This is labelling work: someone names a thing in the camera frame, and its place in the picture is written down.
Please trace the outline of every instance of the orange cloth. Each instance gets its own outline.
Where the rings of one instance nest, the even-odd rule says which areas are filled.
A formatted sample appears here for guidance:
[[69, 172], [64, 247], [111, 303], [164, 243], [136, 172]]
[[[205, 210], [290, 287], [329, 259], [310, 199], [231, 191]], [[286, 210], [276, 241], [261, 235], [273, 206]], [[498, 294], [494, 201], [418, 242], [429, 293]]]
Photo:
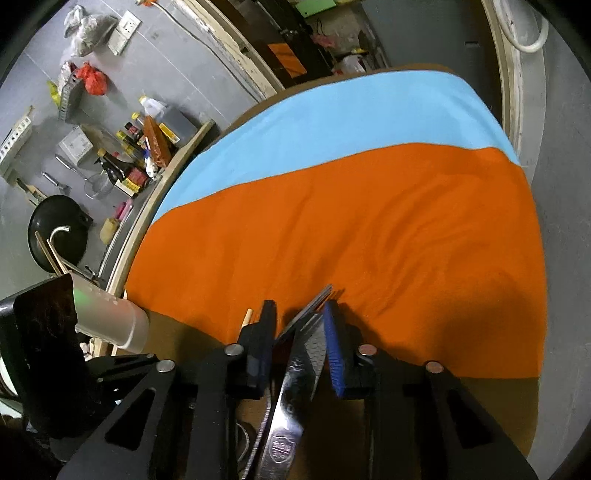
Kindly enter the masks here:
[[540, 229], [523, 172], [494, 148], [381, 148], [178, 207], [150, 227], [127, 290], [231, 343], [249, 307], [274, 299], [283, 325], [329, 283], [365, 340], [405, 361], [540, 374]]

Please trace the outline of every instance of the wooden board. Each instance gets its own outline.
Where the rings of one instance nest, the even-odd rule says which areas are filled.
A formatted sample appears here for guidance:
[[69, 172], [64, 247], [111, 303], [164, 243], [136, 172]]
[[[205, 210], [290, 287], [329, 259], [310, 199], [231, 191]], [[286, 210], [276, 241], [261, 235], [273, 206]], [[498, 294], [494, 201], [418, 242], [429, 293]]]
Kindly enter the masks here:
[[177, 152], [168, 167], [166, 167], [164, 170], [164, 174], [158, 181], [158, 184], [156, 185], [156, 188], [150, 197], [145, 201], [137, 220], [135, 221], [131, 231], [129, 232], [129, 235], [127, 236], [121, 254], [119, 255], [119, 258], [115, 264], [115, 268], [113, 269], [111, 278], [109, 279], [109, 283], [106, 288], [107, 292], [116, 297], [121, 297], [121, 295], [123, 295], [125, 282], [127, 282], [127, 276], [129, 275], [131, 265], [134, 261], [135, 255], [139, 250], [139, 246], [141, 245], [142, 240], [144, 239], [144, 236], [148, 231], [152, 220], [154, 219], [154, 215], [156, 215], [156, 211], [160, 207], [164, 196], [168, 193], [170, 187], [181, 173], [183, 167], [186, 165], [197, 146], [199, 146], [199, 144], [203, 141], [203, 138], [211, 130], [213, 125], [213, 120], [209, 120], [203, 124], [203, 126], [199, 129], [199, 132], [197, 132], [197, 134], [189, 141], [187, 145]]

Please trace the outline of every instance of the gray floor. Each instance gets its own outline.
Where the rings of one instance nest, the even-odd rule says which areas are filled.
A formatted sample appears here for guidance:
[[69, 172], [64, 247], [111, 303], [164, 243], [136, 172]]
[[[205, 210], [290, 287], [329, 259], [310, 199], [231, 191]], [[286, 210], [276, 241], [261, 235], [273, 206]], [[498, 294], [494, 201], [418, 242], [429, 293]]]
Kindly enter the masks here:
[[591, 418], [591, 82], [553, 29], [544, 59], [546, 118], [532, 189], [544, 240], [548, 333], [530, 454], [541, 480]]

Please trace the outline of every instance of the cable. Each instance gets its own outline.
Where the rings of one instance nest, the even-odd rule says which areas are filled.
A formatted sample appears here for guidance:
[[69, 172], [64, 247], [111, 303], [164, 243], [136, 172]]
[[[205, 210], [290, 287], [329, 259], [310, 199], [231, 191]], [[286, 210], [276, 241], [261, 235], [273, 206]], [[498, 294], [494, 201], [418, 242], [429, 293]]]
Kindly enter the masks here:
[[[136, 1], [136, 3], [138, 5], [145, 3], [145, 1], [142, 2], [138, 2]], [[166, 10], [162, 5], [160, 5], [158, 2], [154, 2], [151, 5], [157, 7], [158, 9], [160, 9], [162, 11], [162, 13], [164, 15], [166, 15], [167, 17], [169, 17], [170, 20], [173, 21], [173, 23], [177, 24], [180, 28], [182, 28], [185, 33], [187, 35], [189, 35], [190, 37], [192, 37], [194, 40], [198, 41], [201, 45], [203, 45], [204, 47], [206, 47], [221, 63], [222, 65], [224, 65], [224, 68], [228, 71], [228, 73], [230, 75], [232, 75], [234, 77], [234, 80], [236, 80], [238, 82], [238, 85], [240, 85], [242, 88], [244, 88], [245, 92], [250, 95], [250, 97], [256, 102], [258, 103], [260, 101], [260, 99], [258, 99], [256, 96], [254, 96], [251, 91], [249, 89], [247, 89], [242, 82], [240, 81], [240, 79], [237, 77], [237, 75], [230, 70], [230, 68], [228, 67], [228, 65], [226, 65], [226, 63], [222, 60], [222, 58], [220, 57], [220, 55], [217, 54], [217, 52], [211, 48], [209, 45], [207, 45], [203, 40], [201, 40], [201, 38], [197, 37], [196, 35], [194, 35], [191, 31], [189, 31], [181, 22], [179, 22], [176, 18], [173, 17], [173, 15]]]
[[511, 45], [513, 45], [517, 50], [522, 51], [524, 53], [535, 53], [540, 48], [544, 46], [546, 40], [548, 40], [548, 32], [550, 30], [550, 25], [548, 20], [542, 17], [542, 27], [540, 29], [540, 36], [538, 39], [533, 42], [531, 45], [521, 45], [514, 37], [511, 31], [509, 30], [509, 25], [507, 25], [505, 21], [505, 16], [503, 12], [503, 6], [501, 4], [501, 0], [493, 0], [492, 5], [495, 9], [496, 18], [499, 21], [499, 25], [501, 26], [501, 30], [503, 34], [509, 40]]

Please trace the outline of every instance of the white hose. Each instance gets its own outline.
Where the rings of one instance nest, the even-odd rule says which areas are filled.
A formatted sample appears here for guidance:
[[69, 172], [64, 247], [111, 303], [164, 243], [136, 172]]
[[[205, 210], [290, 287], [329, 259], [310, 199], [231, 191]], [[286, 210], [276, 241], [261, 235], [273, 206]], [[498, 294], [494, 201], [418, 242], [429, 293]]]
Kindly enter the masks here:
[[542, 17], [542, 28], [540, 31], [540, 36], [535, 42], [533, 42], [531, 45], [521, 45], [513, 37], [513, 33], [511, 33], [511, 30], [509, 30], [509, 25], [507, 25], [505, 21], [501, 0], [492, 0], [492, 5], [495, 8], [495, 14], [499, 21], [499, 24], [501, 25], [501, 30], [503, 31], [507, 40], [509, 40], [511, 45], [513, 45], [517, 50], [522, 51], [524, 53], [535, 53], [544, 46], [546, 40], [548, 40], [548, 31], [550, 30], [548, 20]]

